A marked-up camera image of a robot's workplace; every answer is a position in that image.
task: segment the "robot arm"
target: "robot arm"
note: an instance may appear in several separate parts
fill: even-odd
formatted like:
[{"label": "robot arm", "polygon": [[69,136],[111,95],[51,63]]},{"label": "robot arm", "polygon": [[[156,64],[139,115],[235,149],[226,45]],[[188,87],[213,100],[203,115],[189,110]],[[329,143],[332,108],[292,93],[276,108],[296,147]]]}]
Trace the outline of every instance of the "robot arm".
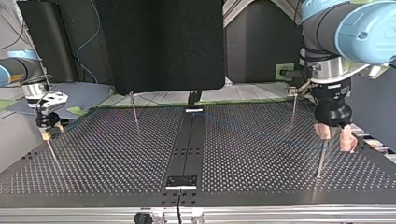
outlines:
[{"label": "robot arm", "polygon": [[36,113],[36,124],[44,140],[50,140],[51,130],[63,129],[55,110],[63,107],[67,95],[51,91],[38,55],[33,50],[16,50],[0,60],[0,87],[19,82],[29,107]]},{"label": "robot arm", "polygon": [[[361,5],[346,0],[305,0],[302,22],[305,56],[301,58],[318,100],[317,132],[329,136],[329,126],[341,126],[341,147],[353,149],[357,141],[349,126],[352,109],[345,102],[351,76],[361,71],[373,73],[378,71],[377,65],[396,60],[396,1]],[[343,58],[358,66],[346,70]],[[343,146],[343,141],[351,145]]]}]

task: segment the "thin metal pin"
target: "thin metal pin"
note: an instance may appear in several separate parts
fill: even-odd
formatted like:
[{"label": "thin metal pin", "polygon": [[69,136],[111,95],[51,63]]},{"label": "thin metal pin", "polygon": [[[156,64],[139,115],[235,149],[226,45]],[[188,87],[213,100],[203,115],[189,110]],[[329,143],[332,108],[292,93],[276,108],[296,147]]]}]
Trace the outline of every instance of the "thin metal pin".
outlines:
[{"label": "thin metal pin", "polygon": [[293,115],[291,117],[291,123],[294,123],[294,117],[296,114],[296,106],[297,106],[297,95],[294,95]]},{"label": "thin metal pin", "polygon": [[318,170],[317,170],[317,178],[321,178],[321,171],[323,168],[323,163],[324,163],[324,158],[326,155],[326,150],[329,145],[329,140],[322,140],[322,146],[321,146],[321,151],[320,151],[320,158],[319,158],[319,164],[318,164]]},{"label": "thin metal pin", "polygon": [[136,125],[139,125],[138,124],[138,119],[137,119],[137,114],[136,114],[136,107],[134,106],[134,93],[131,91],[130,93],[129,93],[129,96],[130,96],[130,98],[131,98],[131,105],[132,105],[132,108],[134,109],[134,122],[136,122]]},{"label": "thin metal pin", "polygon": [[61,164],[59,163],[58,158],[56,157],[56,154],[55,154],[55,151],[53,150],[52,144],[50,143],[50,141],[46,141],[46,142],[47,142],[47,145],[49,145],[50,154],[52,154],[53,159],[58,164],[59,170],[62,172]]}]

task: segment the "blue cable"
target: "blue cable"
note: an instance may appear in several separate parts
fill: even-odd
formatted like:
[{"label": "blue cable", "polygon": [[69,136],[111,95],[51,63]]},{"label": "blue cable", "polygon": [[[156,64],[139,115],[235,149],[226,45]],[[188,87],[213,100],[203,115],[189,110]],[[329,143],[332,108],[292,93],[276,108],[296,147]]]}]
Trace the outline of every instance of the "blue cable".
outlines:
[{"label": "blue cable", "polygon": [[[83,48],[85,48],[88,44],[90,44],[90,43],[98,36],[99,31],[100,31],[100,27],[102,26],[102,22],[101,22],[101,20],[100,20],[99,12],[98,12],[98,10],[97,10],[95,4],[93,3],[93,0],[91,0],[91,4],[92,4],[92,7],[93,7],[93,9],[94,9],[94,11],[95,11],[95,13],[96,13],[96,16],[97,16],[98,28],[97,28],[97,30],[96,30],[96,33],[95,33],[89,40],[87,40],[87,42],[85,42],[84,44],[82,44],[82,45],[78,48],[78,50],[77,50],[77,60],[78,60],[79,63],[81,62],[81,59],[79,58],[79,54],[80,54],[81,50],[82,50]],[[98,80],[97,80],[95,74],[94,74],[87,66],[84,66],[82,63],[80,63],[80,65],[81,65],[81,67],[82,67],[84,70],[87,70],[87,72],[93,77],[94,81],[95,81],[96,83],[98,83]]]}]

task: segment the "screw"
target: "screw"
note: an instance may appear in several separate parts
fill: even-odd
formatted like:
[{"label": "screw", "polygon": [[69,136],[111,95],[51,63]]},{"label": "screw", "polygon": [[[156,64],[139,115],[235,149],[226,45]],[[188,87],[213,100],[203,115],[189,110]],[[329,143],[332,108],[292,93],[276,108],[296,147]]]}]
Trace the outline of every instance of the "screw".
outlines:
[{"label": "screw", "polygon": [[366,39],[369,35],[366,32],[360,32],[358,35],[359,39]]}]

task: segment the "white wall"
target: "white wall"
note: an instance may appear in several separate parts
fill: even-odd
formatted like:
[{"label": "white wall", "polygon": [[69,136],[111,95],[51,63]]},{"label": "white wall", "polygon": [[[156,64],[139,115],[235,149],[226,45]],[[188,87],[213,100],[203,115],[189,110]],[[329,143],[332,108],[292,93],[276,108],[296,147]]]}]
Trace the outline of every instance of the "white wall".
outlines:
[{"label": "white wall", "polygon": [[[0,4],[15,10],[14,1],[0,0]],[[18,24],[5,11],[2,10],[0,13],[14,25],[16,30],[20,29]],[[13,43],[17,38],[18,35],[12,32],[8,24],[0,17],[0,48]],[[6,58],[9,50],[30,48],[29,45],[20,40],[12,47],[0,50],[0,59]],[[0,99],[17,99],[22,96],[19,88],[0,88]],[[13,114],[2,119],[4,115],[4,112],[0,112],[0,172],[42,143],[40,133],[35,126],[35,117]]]}]

